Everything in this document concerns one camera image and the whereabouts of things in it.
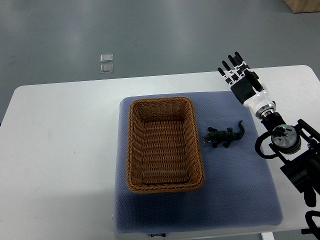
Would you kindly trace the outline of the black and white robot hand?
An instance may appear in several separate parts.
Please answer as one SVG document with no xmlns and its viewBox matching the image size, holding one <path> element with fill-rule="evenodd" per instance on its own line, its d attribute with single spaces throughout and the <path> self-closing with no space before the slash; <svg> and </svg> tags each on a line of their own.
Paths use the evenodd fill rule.
<svg viewBox="0 0 320 240">
<path fill-rule="evenodd" d="M 276 111 L 276 103 L 269 99 L 267 88 L 260 82 L 259 76 L 250 69 L 242 56 L 236 51 L 228 56 L 230 67 L 222 61 L 223 68 L 217 70 L 229 85 L 236 99 L 246 108 L 249 108 L 258 119 Z"/>
</svg>

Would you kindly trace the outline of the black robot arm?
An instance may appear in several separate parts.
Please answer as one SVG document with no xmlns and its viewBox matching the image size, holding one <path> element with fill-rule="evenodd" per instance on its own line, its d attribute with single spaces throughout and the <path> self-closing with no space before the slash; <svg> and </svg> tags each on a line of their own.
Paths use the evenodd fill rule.
<svg viewBox="0 0 320 240">
<path fill-rule="evenodd" d="M 286 124 L 275 108 L 265 105 L 255 114 L 267 130 L 257 138 L 255 151 L 264 159 L 279 158 L 280 170 L 314 208 L 320 194 L 320 133 L 302 119 Z"/>
</svg>

